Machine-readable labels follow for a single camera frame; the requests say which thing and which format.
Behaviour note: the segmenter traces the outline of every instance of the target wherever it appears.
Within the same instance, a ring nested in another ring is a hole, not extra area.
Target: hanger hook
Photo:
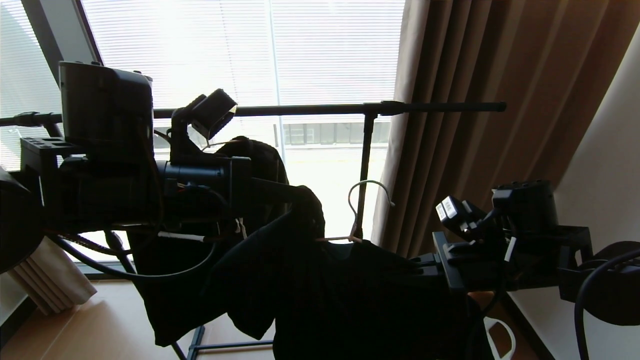
[[[349,195],[347,197],[347,201],[349,202],[349,207],[351,208],[351,210],[353,211],[353,215],[358,217],[358,212],[356,211],[356,209],[353,207],[353,204],[351,203],[351,193],[353,192],[353,190],[355,188],[358,188],[360,185],[362,184],[366,184],[366,183],[373,183],[376,184],[378,186],[380,186],[382,188],[382,190],[385,191],[385,195],[387,196],[387,201],[389,202],[389,206],[395,206],[396,204],[394,204],[393,201],[391,201],[391,195],[389,195],[389,189],[381,182],[379,181],[375,181],[375,180],[362,180],[359,181],[357,183],[355,183],[351,189],[349,189]]]

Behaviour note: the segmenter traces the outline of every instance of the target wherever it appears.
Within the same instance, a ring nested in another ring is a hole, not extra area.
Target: wooden floor
[[[170,347],[154,345],[154,334],[147,320],[145,308],[138,292],[129,282],[101,281],[96,284],[98,293],[85,305],[57,316],[42,316],[37,311],[4,346],[0,352],[2,360],[176,360]],[[474,297],[485,304],[490,294]],[[502,309],[492,316],[510,322]],[[265,335],[272,339],[275,329]],[[179,341],[188,351],[193,332]],[[505,332],[496,332],[498,349],[508,349]],[[528,344],[516,332],[516,357],[514,360],[537,359]],[[234,327],[231,320],[222,316],[206,325],[202,343],[228,343],[251,341]],[[241,350],[207,350],[201,352],[199,360],[267,360],[273,359],[271,347]]]

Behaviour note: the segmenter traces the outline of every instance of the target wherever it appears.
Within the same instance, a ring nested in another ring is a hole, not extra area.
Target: curtain fold
[[[7,272],[45,315],[84,304],[97,292],[76,264],[48,238],[30,257]]]
[[[557,184],[640,22],[640,1],[407,0],[396,76],[404,102],[506,101],[504,113],[392,121],[373,242],[433,250],[434,207],[453,195],[491,208],[491,187]]]

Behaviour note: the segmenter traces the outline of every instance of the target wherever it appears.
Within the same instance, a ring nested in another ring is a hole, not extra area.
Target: black garment
[[[268,144],[239,136],[224,145],[216,153],[244,156],[252,160],[252,176],[265,180],[288,184],[287,174],[278,151]],[[286,205],[254,205],[243,218],[248,234],[268,224],[286,211]],[[220,228],[233,226],[234,220],[220,222]],[[218,235],[216,224],[191,225],[188,233]],[[127,237],[131,247],[139,249],[148,235],[129,232]],[[145,302],[147,317],[156,334],[156,345],[167,346],[190,330],[210,322],[219,314],[212,313],[208,299],[200,296],[209,270],[229,249],[242,240],[241,234],[233,234],[216,244],[210,266],[188,277],[174,281],[146,284],[134,282]],[[159,275],[179,272],[199,264],[211,251],[211,244],[196,241],[156,238],[150,245],[134,255],[136,269],[140,274]]]
[[[203,292],[212,312],[255,339],[275,319],[277,360],[464,358],[473,300],[402,285],[414,263],[368,241],[314,241],[323,229],[309,191],[216,263]],[[484,329],[474,354],[491,358]]]

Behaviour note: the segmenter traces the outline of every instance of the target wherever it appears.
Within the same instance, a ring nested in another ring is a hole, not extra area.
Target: white hanger
[[[355,236],[355,232],[356,232],[356,223],[358,221],[358,212],[356,211],[356,209],[353,207],[352,203],[351,203],[351,193],[353,192],[353,189],[359,187],[362,184],[365,183],[374,183],[376,185],[379,185],[382,190],[385,191],[385,195],[387,196],[387,200],[389,201],[389,206],[395,206],[395,204],[391,201],[391,196],[389,195],[389,190],[387,189],[387,187],[382,184],[379,181],[375,181],[375,180],[363,180],[363,181],[359,181],[357,182],[355,185],[353,185],[351,187],[351,189],[349,189],[349,195],[347,195],[347,201],[349,202],[349,207],[351,208],[351,210],[353,211],[353,216],[355,217],[353,220],[353,226],[351,227],[351,233],[349,233],[348,236],[339,236],[337,238],[320,238],[320,239],[316,239],[316,241],[332,241],[332,240],[349,240],[351,242],[357,242],[357,243],[362,243],[362,239],[357,238]]]

